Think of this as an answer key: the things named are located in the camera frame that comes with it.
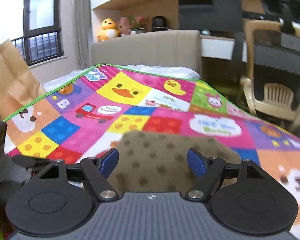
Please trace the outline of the brown polka dot corduroy garment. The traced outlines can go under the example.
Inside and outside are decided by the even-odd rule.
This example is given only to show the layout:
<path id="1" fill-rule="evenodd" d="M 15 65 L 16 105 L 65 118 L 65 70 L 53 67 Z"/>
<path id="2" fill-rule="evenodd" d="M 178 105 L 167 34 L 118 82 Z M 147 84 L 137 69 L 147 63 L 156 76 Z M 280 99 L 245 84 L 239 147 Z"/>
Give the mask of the brown polka dot corduroy garment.
<path id="1" fill-rule="evenodd" d="M 240 163 L 241 157 L 214 137 L 187 137 L 154 132 L 128 132 L 116 144 L 119 162 L 108 178 L 119 193 L 167 192 L 185 194 L 197 182 L 187 166 L 187 151 Z"/>

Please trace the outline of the colourful cartoon play mat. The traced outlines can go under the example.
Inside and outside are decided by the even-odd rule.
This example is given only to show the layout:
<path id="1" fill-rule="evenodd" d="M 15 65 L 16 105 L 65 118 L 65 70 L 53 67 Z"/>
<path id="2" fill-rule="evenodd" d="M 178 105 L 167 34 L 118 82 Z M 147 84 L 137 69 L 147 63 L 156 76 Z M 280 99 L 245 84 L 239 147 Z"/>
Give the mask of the colourful cartoon play mat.
<path id="1" fill-rule="evenodd" d="M 291 233 L 300 239 L 300 138 L 246 113 L 203 81 L 101 64 L 6 122 L 5 154 L 67 164 L 100 157 L 133 131 L 214 137 L 260 165 L 296 198 Z"/>

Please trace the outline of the brown paper bag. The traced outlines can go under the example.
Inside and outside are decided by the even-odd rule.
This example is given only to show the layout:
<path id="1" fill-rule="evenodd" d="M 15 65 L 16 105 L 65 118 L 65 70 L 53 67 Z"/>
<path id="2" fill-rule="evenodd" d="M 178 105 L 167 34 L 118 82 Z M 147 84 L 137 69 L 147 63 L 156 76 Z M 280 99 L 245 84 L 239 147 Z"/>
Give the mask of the brown paper bag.
<path id="1" fill-rule="evenodd" d="M 10 40 L 0 44 L 0 116 L 5 119 L 46 94 Z"/>

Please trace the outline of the white bed sheet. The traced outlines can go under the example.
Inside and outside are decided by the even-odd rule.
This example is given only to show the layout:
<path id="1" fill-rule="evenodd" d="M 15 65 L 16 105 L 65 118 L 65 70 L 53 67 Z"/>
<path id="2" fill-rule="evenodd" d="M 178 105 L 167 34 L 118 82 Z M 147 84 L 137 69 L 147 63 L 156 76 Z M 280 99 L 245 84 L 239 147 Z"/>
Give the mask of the white bed sheet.
<path id="1" fill-rule="evenodd" d="M 136 70 L 148 74 L 158 74 L 158 75 L 171 76 L 171 77 L 177 77 L 182 79 L 200 79 L 200 75 L 196 71 L 192 70 L 191 68 L 187 68 L 183 66 L 162 67 L 162 66 L 146 66 L 143 64 L 138 64 L 138 65 L 129 64 L 129 65 L 123 65 L 123 67 L 129 70 Z M 46 92 L 51 92 L 57 87 L 60 87 L 64 83 L 79 76 L 87 69 L 88 68 L 85 68 L 83 70 L 73 70 L 71 73 L 65 76 L 61 76 L 58 77 L 57 79 L 44 83 L 43 88 L 46 90 Z"/>

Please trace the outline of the beige mesh office chair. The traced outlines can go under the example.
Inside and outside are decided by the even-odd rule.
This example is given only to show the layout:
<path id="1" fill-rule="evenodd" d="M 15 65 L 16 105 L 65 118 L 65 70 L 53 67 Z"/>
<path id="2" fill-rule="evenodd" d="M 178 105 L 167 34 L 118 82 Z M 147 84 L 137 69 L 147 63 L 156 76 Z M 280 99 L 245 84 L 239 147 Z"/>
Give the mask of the beige mesh office chair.
<path id="1" fill-rule="evenodd" d="M 238 105 L 254 116 L 278 122 L 290 132 L 300 126 L 300 0 L 261 0 L 275 21 L 245 27 L 246 73 Z"/>

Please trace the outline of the grey curtain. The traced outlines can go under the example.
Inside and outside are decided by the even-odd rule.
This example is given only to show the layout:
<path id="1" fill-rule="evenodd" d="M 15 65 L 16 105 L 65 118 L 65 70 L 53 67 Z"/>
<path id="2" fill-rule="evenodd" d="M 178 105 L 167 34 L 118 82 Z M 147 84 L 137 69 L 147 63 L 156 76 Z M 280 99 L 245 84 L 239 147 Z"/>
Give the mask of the grey curtain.
<path id="1" fill-rule="evenodd" d="M 78 64 L 84 69 L 90 66 L 90 46 L 93 43 L 90 0 L 73 0 L 73 16 Z"/>

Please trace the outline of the white desk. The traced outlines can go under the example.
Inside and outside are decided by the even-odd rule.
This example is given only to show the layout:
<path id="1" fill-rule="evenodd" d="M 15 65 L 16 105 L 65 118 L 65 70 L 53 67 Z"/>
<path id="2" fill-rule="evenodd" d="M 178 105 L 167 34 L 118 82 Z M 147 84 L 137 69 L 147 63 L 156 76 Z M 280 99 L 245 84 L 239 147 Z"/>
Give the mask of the white desk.
<path id="1" fill-rule="evenodd" d="M 208 35 L 200 35 L 201 56 L 231 60 L 234 47 L 236 46 L 235 38 L 216 37 Z"/>

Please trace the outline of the beige upholstered headboard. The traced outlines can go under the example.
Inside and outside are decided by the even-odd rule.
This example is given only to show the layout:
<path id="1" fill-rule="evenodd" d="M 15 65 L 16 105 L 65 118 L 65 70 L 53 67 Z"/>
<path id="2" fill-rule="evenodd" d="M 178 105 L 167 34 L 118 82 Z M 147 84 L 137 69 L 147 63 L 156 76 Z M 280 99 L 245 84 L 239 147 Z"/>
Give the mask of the beige upholstered headboard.
<path id="1" fill-rule="evenodd" d="M 117 37 L 90 46 L 90 64 L 187 67 L 202 76 L 197 30 L 167 30 Z"/>

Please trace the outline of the yellow duck plush toy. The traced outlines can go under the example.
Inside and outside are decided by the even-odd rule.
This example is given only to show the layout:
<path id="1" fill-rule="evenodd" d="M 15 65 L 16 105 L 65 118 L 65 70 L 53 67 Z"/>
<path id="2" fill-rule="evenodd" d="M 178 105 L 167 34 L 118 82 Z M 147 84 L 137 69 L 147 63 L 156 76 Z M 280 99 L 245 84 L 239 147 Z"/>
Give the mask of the yellow duck plush toy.
<path id="1" fill-rule="evenodd" d="M 102 21 L 101 31 L 97 36 L 99 41 L 111 40 L 120 36 L 120 31 L 116 27 L 116 23 L 111 18 Z"/>

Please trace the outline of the pink bunny plush toy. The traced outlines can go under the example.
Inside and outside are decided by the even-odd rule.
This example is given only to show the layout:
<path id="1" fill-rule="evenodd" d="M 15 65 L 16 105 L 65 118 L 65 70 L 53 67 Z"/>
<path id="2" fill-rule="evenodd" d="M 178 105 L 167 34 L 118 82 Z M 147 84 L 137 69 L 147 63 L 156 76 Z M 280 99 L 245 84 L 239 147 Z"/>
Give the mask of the pink bunny plush toy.
<path id="1" fill-rule="evenodd" d="M 121 36 L 130 35 L 130 21 L 127 17 L 121 17 L 119 22 L 117 23 L 117 27 L 120 31 Z"/>

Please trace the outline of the potted pink flower plant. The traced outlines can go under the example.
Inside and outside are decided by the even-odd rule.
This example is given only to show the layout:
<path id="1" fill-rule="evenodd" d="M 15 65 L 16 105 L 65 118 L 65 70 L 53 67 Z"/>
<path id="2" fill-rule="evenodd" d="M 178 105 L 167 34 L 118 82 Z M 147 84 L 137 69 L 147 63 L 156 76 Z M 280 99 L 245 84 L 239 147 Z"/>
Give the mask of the potted pink flower plant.
<path id="1" fill-rule="evenodd" d="M 129 16 L 129 29 L 130 34 L 142 34 L 145 33 L 145 26 L 148 24 L 148 20 L 143 16 Z"/>

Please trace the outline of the black computer monitor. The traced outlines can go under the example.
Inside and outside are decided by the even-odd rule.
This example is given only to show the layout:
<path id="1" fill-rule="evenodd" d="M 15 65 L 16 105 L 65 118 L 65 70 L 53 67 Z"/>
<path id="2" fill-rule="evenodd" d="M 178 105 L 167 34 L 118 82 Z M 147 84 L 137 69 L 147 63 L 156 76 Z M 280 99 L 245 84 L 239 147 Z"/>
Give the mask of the black computer monitor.
<path id="1" fill-rule="evenodd" d="M 241 0 L 179 0 L 179 29 L 243 32 Z"/>

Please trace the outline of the black framed window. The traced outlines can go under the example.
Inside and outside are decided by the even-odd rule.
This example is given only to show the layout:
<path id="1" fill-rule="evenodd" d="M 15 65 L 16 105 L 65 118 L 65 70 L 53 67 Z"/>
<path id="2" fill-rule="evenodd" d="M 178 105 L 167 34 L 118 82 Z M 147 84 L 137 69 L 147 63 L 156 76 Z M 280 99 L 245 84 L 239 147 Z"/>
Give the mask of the black framed window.
<path id="1" fill-rule="evenodd" d="M 0 0 L 0 44 L 10 40 L 28 66 L 63 56 L 60 0 Z"/>

